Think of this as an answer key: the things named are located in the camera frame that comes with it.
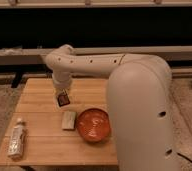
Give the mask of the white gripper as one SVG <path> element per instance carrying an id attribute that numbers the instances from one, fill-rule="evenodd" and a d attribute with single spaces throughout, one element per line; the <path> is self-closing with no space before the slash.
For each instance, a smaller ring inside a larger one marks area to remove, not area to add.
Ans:
<path id="1" fill-rule="evenodd" d="M 53 80 L 53 84 L 55 89 L 55 99 L 56 99 L 56 103 L 58 105 L 58 107 L 60 107 L 59 104 L 59 95 L 61 93 L 60 90 L 65 89 L 65 92 L 67 94 L 68 99 L 71 99 L 71 89 L 70 89 L 70 85 L 72 83 L 72 78 L 70 74 L 62 74 L 60 73 L 59 75 L 53 74 L 52 75 L 52 80 Z"/>

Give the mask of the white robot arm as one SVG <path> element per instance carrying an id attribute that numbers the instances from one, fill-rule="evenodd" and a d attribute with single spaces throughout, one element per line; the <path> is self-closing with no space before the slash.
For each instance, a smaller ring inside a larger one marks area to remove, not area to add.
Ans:
<path id="1" fill-rule="evenodd" d="M 63 45 L 44 57 L 58 91 L 73 73 L 107 78 L 106 103 L 120 171 L 180 171 L 170 111 L 172 73 L 148 54 L 77 56 Z"/>

